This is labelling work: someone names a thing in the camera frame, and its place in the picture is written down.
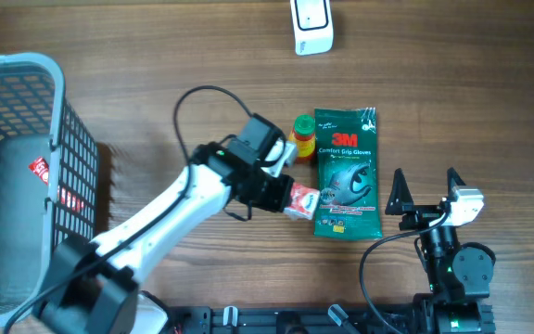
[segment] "robotic arm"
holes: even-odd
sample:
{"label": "robotic arm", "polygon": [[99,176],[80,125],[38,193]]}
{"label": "robotic arm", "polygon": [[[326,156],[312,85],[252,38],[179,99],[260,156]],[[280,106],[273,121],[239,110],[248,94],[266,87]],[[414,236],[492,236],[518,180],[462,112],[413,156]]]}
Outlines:
{"label": "robotic arm", "polygon": [[79,276],[38,302],[32,314],[57,333],[157,333],[168,320],[162,307],[143,294],[142,285],[154,267],[198,224],[218,213],[231,199],[271,212],[288,205],[294,179],[281,174],[297,155],[281,130],[254,114],[227,147],[199,146],[190,166],[176,181],[131,219],[84,244],[68,238],[51,260],[41,291],[99,261],[126,239],[140,233],[181,196],[183,200],[122,251],[95,271]]}

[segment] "wood grain surface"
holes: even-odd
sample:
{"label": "wood grain surface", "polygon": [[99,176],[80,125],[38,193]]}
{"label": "wood grain surface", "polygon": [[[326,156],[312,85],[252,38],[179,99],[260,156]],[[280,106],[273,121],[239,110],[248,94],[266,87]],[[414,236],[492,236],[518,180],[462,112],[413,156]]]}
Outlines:
{"label": "wood grain surface", "polygon": [[0,7],[18,6],[91,6],[91,5],[150,5],[150,4],[215,4],[248,2],[285,2],[287,0],[0,0]]}
{"label": "wood grain surface", "polygon": [[[295,55],[289,4],[0,8],[0,53],[39,51],[63,68],[67,96],[102,147],[99,223],[115,226],[183,168],[171,113],[186,89],[217,84],[289,131],[314,108],[378,108],[385,205],[396,168],[418,203],[446,194],[454,166],[486,196],[459,230],[498,256],[490,285],[500,333],[534,333],[534,2],[361,1],[333,5],[329,53]],[[185,103],[189,148],[237,133],[227,96]],[[316,186],[316,168],[289,173]],[[233,205],[233,211],[242,211]],[[385,235],[397,217],[382,217]],[[169,305],[361,303],[358,261],[371,244],[312,235],[313,223],[256,211],[218,214],[167,256],[146,289]],[[428,290],[406,239],[367,264],[376,302]],[[18,333],[46,332],[30,319]]]}

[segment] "red label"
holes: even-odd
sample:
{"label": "red label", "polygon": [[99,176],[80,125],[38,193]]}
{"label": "red label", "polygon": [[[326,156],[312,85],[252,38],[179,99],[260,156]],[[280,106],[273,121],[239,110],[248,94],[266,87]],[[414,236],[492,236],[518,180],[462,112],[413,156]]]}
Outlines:
{"label": "red label", "polygon": [[43,157],[38,157],[33,163],[28,165],[28,168],[48,185],[48,163]]}
{"label": "red label", "polygon": [[345,147],[358,147],[358,135],[356,134],[333,134],[333,145]]}

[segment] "gray plastic basket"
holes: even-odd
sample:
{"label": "gray plastic basket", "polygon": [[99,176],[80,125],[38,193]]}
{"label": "gray plastic basket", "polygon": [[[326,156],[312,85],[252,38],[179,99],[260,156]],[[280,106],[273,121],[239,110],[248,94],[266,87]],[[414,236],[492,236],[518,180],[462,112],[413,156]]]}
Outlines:
{"label": "gray plastic basket", "polygon": [[[29,169],[38,157],[48,186]],[[97,176],[95,141],[65,99],[58,64],[0,56],[0,327],[37,293],[59,242],[94,236]]]}

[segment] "black cable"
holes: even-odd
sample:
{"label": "black cable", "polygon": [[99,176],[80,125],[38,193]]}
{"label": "black cable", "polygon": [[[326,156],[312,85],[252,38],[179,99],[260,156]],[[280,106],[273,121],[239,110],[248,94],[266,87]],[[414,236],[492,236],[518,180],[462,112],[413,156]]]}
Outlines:
{"label": "black cable", "polygon": [[419,234],[427,233],[427,232],[429,232],[431,230],[434,230],[436,228],[439,228],[440,226],[442,226],[444,224],[444,222],[446,222],[446,220],[449,217],[449,214],[450,214],[450,209],[447,209],[447,211],[444,212],[444,215],[442,216],[442,218],[440,218],[440,221],[437,224],[434,224],[434,225],[432,225],[430,227],[427,227],[427,228],[425,228],[423,230],[416,230],[416,231],[411,231],[411,232],[399,233],[399,234],[394,235],[394,236],[381,238],[380,240],[375,242],[372,246],[370,246],[362,255],[362,259],[360,260],[360,287],[362,288],[363,297],[368,302],[368,305],[370,306],[370,309],[376,315],[376,317],[380,321],[382,321],[382,323],[385,326],[387,326],[388,329],[390,329],[390,331],[392,331],[392,332],[394,332],[396,334],[403,334],[403,333],[401,331],[399,331],[398,329],[394,328],[393,326],[391,326],[387,322],[387,320],[385,320],[385,318],[376,309],[375,304],[370,299],[370,296],[368,295],[368,291],[366,291],[366,283],[365,283],[365,281],[363,279],[364,278],[364,265],[366,263],[366,258],[368,257],[368,255],[373,250],[376,249],[376,247],[378,247],[378,246],[380,246],[380,245],[382,245],[384,243],[387,243],[387,242],[392,241],[392,240],[400,239],[400,238],[407,238],[407,237],[411,237],[411,236],[416,236],[416,235],[419,235]]}
{"label": "black cable", "polygon": [[140,238],[142,235],[144,235],[145,232],[147,232],[150,228],[152,228],[155,224],[157,224],[160,220],[162,220],[162,218],[164,218],[168,213],[170,213],[172,210],[174,210],[174,208],[185,198],[185,196],[186,196],[186,194],[188,192],[188,189],[189,189],[189,187],[191,185],[193,168],[191,167],[191,165],[189,163],[189,155],[188,155],[188,152],[186,151],[186,146],[184,145],[183,136],[181,135],[181,130],[179,129],[179,126],[178,126],[177,116],[178,116],[179,108],[181,107],[181,104],[183,104],[184,99],[187,96],[190,96],[191,94],[193,94],[193,93],[195,93],[197,91],[200,91],[200,90],[216,90],[216,91],[225,93],[226,95],[228,95],[231,98],[233,98],[236,102],[238,102],[240,107],[242,107],[242,109],[247,113],[247,115],[249,117],[252,117],[252,113],[250,112],[250,110],[248,110],[248,107],[244,104],[244,102],[242,102],[242,100],[238,96],[234,95],[234,93],[232,93],[232,92],[230,92],[230,91],[228,91],[226,89],[223,89],[221,87],[214,86],[214,85],[202,85],[202,86],[199,86],[199,87],[192,88],[192,89],[188,90],[186,93],[184,93],[178,99],[176,104],[174,105],[174,110],[172,112],[172,125],[174,126],[174,132],[176,133],[176,138],[178,139],[178,143],[179,143],[179,145],[181,147],[181,151],[183,152],[184,161],[185,161],[186,167],[187,167],[186,183],[184,184],[184,189],[183,189],[183,191],[180,192],[180,195],[178,196],[178,198],[176,198],[176,200],[163,213],[161,213],[158,217],[154,218],[151,222],[149,222],[149,224],[147,224],[141,230],[137,231],[135,234],[133,234],[132,236],[130,236],[129,238],[124,240],[117,247],[115,247],[114,249],[112,249],[111,251],[106,253],[105,255],[101,256],[98,260],[96,260],[93,263],[90,263],[89,265],[86,265],[84,268],[76,271],[75,273],[73,273],[72,275],[69,275],[64,280],[56,283],[56,285],[53,285],[52,287],[49,287],[48,289],[46,289],[43,292],[39,293],[36,297],[32,298],[32,300],[24,303],[16,311],[16,313],[14,313],[9,318],[9,320],[7,320],[6,325],[4,326],[4,330],[3,330],[4,334],[8,334],[9,331],[11,330],[11,327],[14,326],[16,321],[18,321],[18,319],[24,313],[29,311],[36,303],[42,301],[44,298],[48,297],[49,295],[51,295],[53,292],[57,291],[61,287],[69,284],[73,279],[75,279],[75,278],[77,278],[79,276],[83,276],[83,275],[89,274],[91,271],[96,269],[100,264],[106,262],[108,259],[110,259],[112,256],[117,254],[119,251],[124,250],[127,246],[129,246],[129,244],[131,244],[132,242],[134,242],[135,240]]}
{"label": "black cable", "polygon": [[496,253],[494,253],[493,250],[491,250],[488,246],[480,244],[478,242],[465,242],[463,245],[461,245],[461,248],[465,249],[467,247],[475,248],[480,251],[486,252],[486,254],[488,254],[488,256],[491,258],[491,265],[496,264]]}
{"label": "black cable", "polygon": [[236,135],[229,134],[229,135],[225,136],[222,140],[220,140],[218,142],[218,144],[223,145],[223,143],[225,143],[228,139],[232,139],[232,138],[236,138]]}
{"label": "black cable", "polygon": [[422,266],[424,267],[424,272],[427,273],[427,266],[426,266],[426,259],[424,259],[424,254],[422,254],[422,251],[419,249],[419,246],[417,245],[417,241],[419,241],[420,237],[415,238],[413,241],[413,246],[415,247],[415,252],[417,253],[417,257],[419,258],[419,261],[422,263]]}

